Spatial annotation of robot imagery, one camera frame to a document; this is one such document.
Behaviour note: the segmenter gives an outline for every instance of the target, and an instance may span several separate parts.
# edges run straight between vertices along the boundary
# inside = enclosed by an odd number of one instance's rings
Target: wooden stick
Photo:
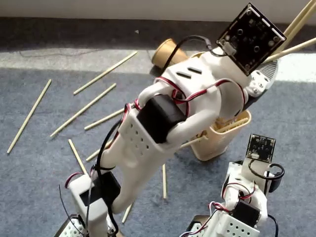
[[[304,42],[304,43],[298,44],[297,46],[291,47],[291,48],[286,49],[286,50],[284,50],[284,51],[282,51],[282,52],[280,52],[280,53],[277,53],[277,54],[274,54],[274,55],[268,57],[268,58],[264,61],[264,63],[268,63],[268,62],[270,62],[270,61],[276,60],[276,59],[278,59],[278,58],[280,58],[280,57],[283,57],[283,56],[285,56],[285,55],[287,55],[287,54],[289,54],[289,53],[293,53],[293,52],[299,51],[299,50],[301,50],[302,48],[311,46],[311,45],[313,45],[313,44],[315,44],[315,43],[316,43],[316,38],[310,39],[310,40],[308,40],[308,41],[306,41],[306,42]]]
[[[305,22],[302,24],[301,21],[303,19],[303,17],[308,13],[308,11],[312,8],[313,4],[316,2],[316,0],[310,0],[306,6],[301,10],[301,12],[295,17],[295,19],[291,22],[291,24],[286,28],[286,30],[284,31],[284,35],[286,37],[289,37],[289,35],[293,32],[293,30],[298,26],[298,24],[300,24],[300,28],[298,30],[300,30],[303,25],[305,24]],[[281,45],[274,54],[281,52],[282,50],[285,49],[285,47],[288,45],[287,42],[284,42],[283,45]]]
[[[162,165],[163,199],[167,199],[166,164]]]
[[[108,115],[108,116],[106,116],[106,117],[104,117],[104,118],[102,118],[102,119],[100,119],[100,120],[98,120],[98,121],[86,126],[86,127],[84,127],[84,129],[87,131],[87,130],[95,127],[96,125],[99,125],[99,124],[101,124],[101,123],[103,123],[103,122],[105,122],[105,121],[107,121],[107,120],[109,120],[109,119],[111,119],[111,118],[123,113],[123,112],[124,112],[124,108],[120,109],[120,110],[118,110],[118,111],[116,111],[116,112],[114,112],[114,113],[112,113],[112,114],[110,114],[110,115]]]
[[[12,150],[12,148],[14,147],[15,143],[16,143],[17,140],[19,139],[19,137],[20,137],[20,135],[22,134],[22,132],[23,132],[23,130],[24,130],[26,124],[27,124],[28,121],[30,120],[31,116],[33,115],[33,113],[34,113],[36,107],[39,105],[41,99],[42,99],[43,96],[45,95],[45,93],[46,93],[48,87],[50,86],[50,84],[51,84],[51,79],[48,80],[46,86],[44,87],[44,89],[43,89],[42,92],[40,93],[38,99],[36,100],[35,104],[33,105],[31,111],[30,111],[29,114],[26,116],[26,118],[25,118],[25,120],[24,120],[22,126],[20,127],[18,133],[15,135],[15,137],[14,137],[14,139],[13,139],[13,141],[12,141],[10,147],[9,147],[9,149],[7,150],[7,153],[8,153],[8,154],[11,152],[11,150]]]
[[[301,21],[291,31],[286,41],[282,44],[281,50],[286,48],[291,43],[292,39],[297,35],[300,29],[305,25],[308,19],[314,14],[315,10],[316,10],[316,1],[313,3],[311,8],[306,12],[306,14],[302,17]]]
[[[187,147],[187,146],[189,146],[189,145],[192,145],[192,144],[195,143],[195,142],[199,142],[199,141],[201,141],[201,140],[203,140],[203,139],[205,139],[205,138],[206,138],[206,136],[201,136],[201,137],[198,137],[198,138],[196,138],[196,139],[194,139],[194,140],[191,140],[190,142],[184,143],[184,144],[181,145],[180,149],[181,149],[181,148],[185,148],[185,147]]]
[[[79,115],[81,115],[84,111],[86,111],[91,105],[93,105],[95,102],[97,102],[99,99],[101,99],[103,96],[105,96],[110,90],[112,90],[116,86],[116,83],[111,85],[108,89],[103,91],[100,95],[98,95],[95,99],[93,99],[89,104],[84,106],[81,110],[79,110],[74,116],[72,116],[70,119],[68,119],[63,125],[61,125],[58,129],[56,129],[51,135],[55,136],[58,132],[60,132],[64,127],[66,127],[69,123],[71,123],[75,118],[77,118]]]
[[[126,209],[125,213],[124,213],[124,216],[123,216],[123,219],[122,219],[122,223],[125,223],[126,219],[127,219],[127,216],[129,215],[129,211],[131,209],[133,204],[131,204],[130,206],[128,206],[128,208]]]
[[[108,141],[105,144],[105,149],[108,148],[108,146],[110,145],[110,143],[112,142],[112,140]],[[94,159],[100,152],[100,149],[96,150],[94,153],[92,153],[91,155],[88,156],[88,158],[86,159],[86,161],[91,161],[92,159]]]
[[[133,57],[135,54],[137,53],[137,51],[132,52],[130,55],[128,55],[126,58],[120,60],[118,63],[114,64],[113,66],[111,66],[110,68],[108,68],[105,72],[101,73],[100,75],[98,75],[96,78],[92,79],[91,81],[89,81],[87,84],[83,85],[82,87],[80,87],[79,89],[77,89],[74,92],[74,95],[77,95],[79,92],[81,92],[82,90],[86,89],[88,86],[90,86],[91,84],[95,83],[98,79],[104,77],[106,74],[108,74],[109,72],[113,71],[115,68],[117,68],[119,65],[121,65],[122,63],[126,62],[128,59],[130,59],[131,57]]]
[[[217,132],[225,132],[225,131],[227,131],[227,130],[232,129],[233,127],[237,127],[237,126],[239,126],[239,125],[242,125],[243,123],[245,123],[245,122],[247,122],[247,121],[248,121],[248,118],[243,118],[243,119],[241,119],[241,120],[238,120],[238,121],[236,121],[236,122],[233,122],[233,123],[231,123],[231,124],[228,124],[227,126],[222,127],[222,128],[220,128],[220,129],[218,129],[218,130],[216,130],[216,131],[217,131]]]
[[[75,154],[75,157],[77,158],[77,161],[78,161],[78,163],[79,163],[79,165],[80,165],[82,171],[83,171],[85,174],[87,174],[87,171],[86,171],[86,169],[85,169],[85,167],[84,167],[84,165],[83,165],[83,163],[82,163],[82,161],[81,161],[81,159],[80,159],[80,157],[79,157],[79,155],[78,155],[78,152],[76,151],[75,146],[74,146],[73,142],[71,141],[71,139],[68,139],[68,143],[69,143],[71,149],[73,150],[73,152],[74,152],[74,154]]]

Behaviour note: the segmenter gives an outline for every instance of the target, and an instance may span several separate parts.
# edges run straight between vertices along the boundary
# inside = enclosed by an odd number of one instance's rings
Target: perforated plate
[[[230,215],[224,215],[217,225],[217,233],[223,237],[257,237],[259,231]]]
[[[197,231],[202,227],[201,223],[194,223],[190,231]],[[200,231],[199,233],[195,235],[190,235],[190,237],[203,237],[203,234],[205,233],[205,230]]]
[[[78,219],[71,219],[71,221],[73,222],[73,224],[77,227],[78,230],[80,230],[81,232],[84,231],[83,225],[80,224]],[[73,224],[71,222],[68,222],[68,224],[66,225],[66,227],[63,229],[63,231],[61,232],[60,235],[58,235],[59,237],[80,237],[81,234],[78,232],[78,230],[75,229],[75,227],[73,226]]]

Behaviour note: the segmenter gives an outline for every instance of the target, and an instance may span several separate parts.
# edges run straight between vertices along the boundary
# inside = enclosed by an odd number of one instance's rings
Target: floor
[[[83,127],[120,108],[152,84],[151,56],[167,38],[191,34],[212,41],[227,23],[9,19],[0,18],[0,233],[4,237],[54,236],[66,220],[58,185],[80,167],[67,142],[85,160],[100,148],[112,119],[87,132]],[[305,27],[293,41],[314,37]],[[190,43],[188,54],[202,50]],[[138,54],[80,94],[73,91],[132,51]],[[190,148],[166,163],[168,199],[162,199],[162,173],[157,171],[137,198],[125,224],[127,237],[179,236],[195,215],[208,214],[207,204],[221,201],[228,163],[243,159],[250,133],[276,138],[274,160],[286,170],[279,189],[269,195],[268,212],[279,222],[279,236],[313,236],[316,219],[316,47],[280,60],[277,81],[250,107],[251,124],[228,150],[210,162],[198,161]],[[12,152],[6,151],[48,79],[52,84]],[[112,83],[117,87],[89,108],[54,139],[49,135]],[[63,199],[74,213],[71,194]],[[120,222],[122,214],[116,216]],[[261,236],[273,236],[268,221]]]

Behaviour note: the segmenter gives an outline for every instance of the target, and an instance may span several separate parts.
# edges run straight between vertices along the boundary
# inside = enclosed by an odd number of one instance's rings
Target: wire
[[[90,210],[91,189],[92,189],[92,184],[93,184],[94,171],[95,171],[94,166],[92,166],[91,172],[90,172],[91,182],[90,182],[89,193],[88,193],[87,213],[86,213],[86,216],[85,216],[85,232],[86,232],[86,234],[88,234],[89,210]]]
[[[210,51],[210,53],[215,56],[215,57],[224,57],[227,56],[226,54],[217,54],[213,52],[213,48],[211,45],[211,41],[204,37],[204,36],[196,36],[196,35],[192,35],[192,36],[187,36],[185,38],[183,38],[174,48],[174,50],[172,51],[172,53],[170,54],[168,60],[166,61],[163,69],[162,69],[162,73],[166,70],[166,68],[169,66],[173,56],[176,54],[176,52],[178,51],[178,49],[181,47],[181,45],[183,45],[185,42],[189,41],[189,40],[199,40],[199,41],[203,41],[205,42],[206,48]]]
[[[247,195],[244,195],[244,196],[240,196],[239,198],[242,199],[242,200],[245,200],[245,199],[248,199],[250,198],[249,200],[249,203],[251,203],[252,199],[251,199],[251,196],[254,194],[255,192],[255,182],[254,182],[254,187],[253,187],[253,191],[250,192],[249,188],[247,188],[245,185],[243,184],[240,184],[240,183],[227,183],[224,187],[223,187],[223,191],[222,191],[222,199],[224,199],[224,195],[225,195],[225,191],[226,191],[226,188],[228,185],[239,185],[239,186],[242,186],[244,189],[247,190],[248,194]]]
[[[65,207],[63,198],[62,198],[62,196],[61,196],[60,185],[58,185],[58,188],[59,188],[59,198],[60,198],[60,200],[61,200],[61,203],[63,204],[63,208],[64,208],[64,210],[65,210],[65,213],[66,213],[67,217],[68,217],[68,220],[71,222],[71,224],[73,224],[73,226],[75,227],[75,229],[76,229],[82,236],[84,236],[84,234],[83,234],[80,230],[78,230],[78,228],[77,228],[77,227],[74,225],[74,223],[72,222],[72,220],[71,220],[71,218],[70,218],[70,216],[69,216],[69,214],[68,214],[68,211],[67,211],[67,209],[66,209],[66,207]]]
[[[109,133],[107,134],[107,136],[105,137],[105,139],[104,139],[104,141],[103,141],[103,143],[102,143],[100,152],[99,152],[99,154],[98,154],[98,158],[97,158],[97,162],[96,162],[96,165],[95,165],[95,169],[96,169],[96,171],[97,171],[97,173],[98,173],[98,179],[100,180],[101,186],[104,185],[104,184],[103,184],[102,177],[101,177],[102,174],[101,174],[101,166],[100,166],[102,152],[103,152],[103,150],[104,150],[104,148],[105,148],[105,145],[106,145],[106,143],[108,142],[110,136],[113,134],[113,132],[115,131],[115,129],[120,126],[120,124],[121,124],[123,118],[120,119],[120,120],[118,120],[118,121],[113,125],[113,127],[110,129]],[[103,189],[101,189],[101,192],[102,192],[102,195],[103,195],[103,196],[106,195],[106,194],[104,193],[104,190],[103,190]],[[113,217],[113,213],[112,213],[112,208],[111,208],[111,206],[109,205],[109,203],[106,203],[106,205],[108,206],[108,215],[109,215],[109,217],[110,217],[110,219],[111,219],[111,221],[112,221],[112,223],[113,223],[113,225],[114,225],[114,227],[115,227],[115,232],[113,233],[113,235],[116,235],[116,234],[119,232],[119,227],[118,227],[118,225],[117,225],[117,223],[116,223],[116,221],[115,221],[115,219],[114,219],[114,217]]]
[[[251,193],[249,193],[248,195],[240,196],[240,198],[241,198],[242,200],[245,200],[245,199],[247,199],[247,198],[250,198],[250,197],[255,193],[255,191],[256,191],[256,182],[253,181],[253,191],[252,191]]]
[[[66,180],[66,182],[65,182],[65,188],[66,188],[66,189],[68,188],[68,184],[69,184],[69,182],[71,181],[71,179],[72,179],[73,177],[75,177],[76,175],[79,175],[79,174],[83,175],[84,173],[82,173],[82,172],[76,172],[76,173],[71,174],[71,175],[67,178],[67,180]]]
[[[186,237],[186,236],[191,236],[191,235],[195,235],[199,232],[201,232],[202,230],[204,230],[206,228],[206,224],[210,221],[210,219],[212,219],[212,217],[214,216],[214,214],[219,211],[219,210],[215,210],[213,212],[212,215],[210,215],[210,217],[204,222],[204,224],[197,230],[197,231],[187,231],[187,232],[184,232],[182,233],[179,237]]]
[[[275,222],[275,225],[276,225],[276,233],[275,233],[275,237],[278,236],[278,223],[277,223],[277,220],[275,219],[274,216],[268,214],[268,217],[270,217],[274,222]]]
[[[254,161],[255,161],[255,160],[252,159],[251,162],[249,162],[248,168],[250,169],[251,173],[253,173],[255,176],[257,176],[257,177],[259,177],[259,178],[262,178],[262,179],[265,179],[265,180],[277,180],[277,179],[282,178],[282,177],[284,176],[284,174],[285,174],[285,170],[284,170],[283,166],[280,165],[280,164],[276,164],[276,163],[271,163],[271,164],[269,165],[269,167],[279,167],[279,168],[281,169],[281,173],[280,173],[280,174],[277,173],[278,175],[276,175],[276,176],[274,176],[274,177],[268,177],[268,176],[264,176],[264,175],[258,174],[256,171],[254,171],[254,170],[251,168],[251,165],[252,165],[252,163],[253,163]]]

